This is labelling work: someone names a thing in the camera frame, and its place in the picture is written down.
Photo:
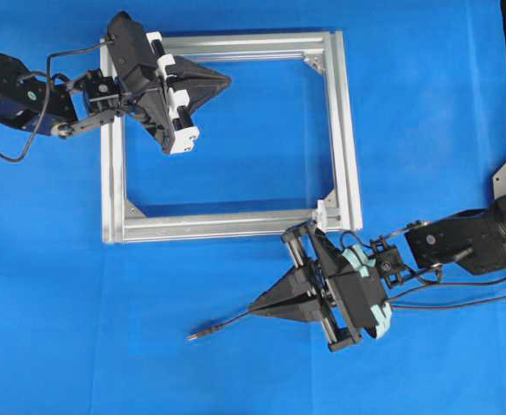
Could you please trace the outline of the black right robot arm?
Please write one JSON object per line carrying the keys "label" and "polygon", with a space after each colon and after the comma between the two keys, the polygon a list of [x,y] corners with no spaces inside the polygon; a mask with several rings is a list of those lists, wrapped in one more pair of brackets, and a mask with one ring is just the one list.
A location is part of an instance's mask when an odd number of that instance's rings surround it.
{"label": "black right robot arm", "polygon": [[389,289],[428,271],[441,279],[440,268],[449,263],[472,275],[506,268],[506,195],[486,209],[417,221],[403,232],[417,270],[384,237],[371,241],[367,254],[360,244],[335,247],[313,220],[287,229],[281,239],[294,265],[248,313],[320,322],[332,351],[361,342],[363,333],[379,339],[390,327]]}

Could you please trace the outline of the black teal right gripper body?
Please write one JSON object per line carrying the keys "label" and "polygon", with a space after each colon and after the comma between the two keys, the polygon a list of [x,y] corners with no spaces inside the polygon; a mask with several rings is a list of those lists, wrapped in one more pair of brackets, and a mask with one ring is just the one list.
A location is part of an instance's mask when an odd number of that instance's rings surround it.
{"label": "black teal right gripper body", "polygon": [[294,267],[284,280],[307,322],[320,322],[328,349],[339,351],[362,341],[362,331],[383,337],[393,315],[375,262],[359,245],[336,248],[312,222],[281,236]]}

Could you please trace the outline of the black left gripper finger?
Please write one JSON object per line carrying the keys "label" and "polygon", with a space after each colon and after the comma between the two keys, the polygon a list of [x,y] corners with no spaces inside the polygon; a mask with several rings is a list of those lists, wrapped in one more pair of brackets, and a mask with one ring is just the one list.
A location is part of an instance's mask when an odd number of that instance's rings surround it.
{"label": "black left gripper finger", "polygon": [[231,84],[231,80],[185,80],[178,84],[178,88],[187,91],[188,111],[192,115],[209,100],[228,89]]}
{"label": "black left gripper finger", "polygon": [[182,56],[175,56],[176,79],[178,81],[197,81],[203,85],[230,86],[232,79],[223,73],[201,66]]}

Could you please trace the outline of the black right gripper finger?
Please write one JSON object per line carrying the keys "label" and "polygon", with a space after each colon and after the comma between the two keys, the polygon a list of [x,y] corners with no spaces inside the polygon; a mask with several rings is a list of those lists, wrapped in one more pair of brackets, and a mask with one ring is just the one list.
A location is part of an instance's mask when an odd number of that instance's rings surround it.
{"label": "black right gripper finger", "polygon": [[327,316],[327,309],[316,297],[304,301],[290,300],[271,305],[253,307],[247,310],[250,314],[297,322],[320,322]]}
{"label": "black right gripper finger", "polygon": [[292,267],[248,310],[317,310],[315,271],[312,265]]}

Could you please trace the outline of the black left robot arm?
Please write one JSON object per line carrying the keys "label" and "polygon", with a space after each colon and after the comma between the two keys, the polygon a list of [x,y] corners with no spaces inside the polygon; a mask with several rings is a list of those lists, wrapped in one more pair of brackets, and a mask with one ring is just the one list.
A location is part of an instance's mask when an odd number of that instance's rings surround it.
{"label": "black left robot arm", "polygon": [[0,124],[37,134],[73,137],[125,115],[139,122],[168,155],[193,150],[200,136],[192,114],[231,85],[231,78],[168,54],[162,36],[146,36],[156,58],[152,82],[132,92],[118,76],[89,70],[70,79],[30,71],[0,53]]}

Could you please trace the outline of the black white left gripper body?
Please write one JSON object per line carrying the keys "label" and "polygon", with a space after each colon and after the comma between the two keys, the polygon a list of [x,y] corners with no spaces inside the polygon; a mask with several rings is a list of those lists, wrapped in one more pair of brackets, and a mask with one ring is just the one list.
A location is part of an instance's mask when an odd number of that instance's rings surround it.
{"label": "black white left gripper body", "polygon": [[200,67],[163,49],[158,32],[138,35],[138,105],[145,111],[147,131],[164,153],[193,150],[200,136],[191,118],[192,84]]}

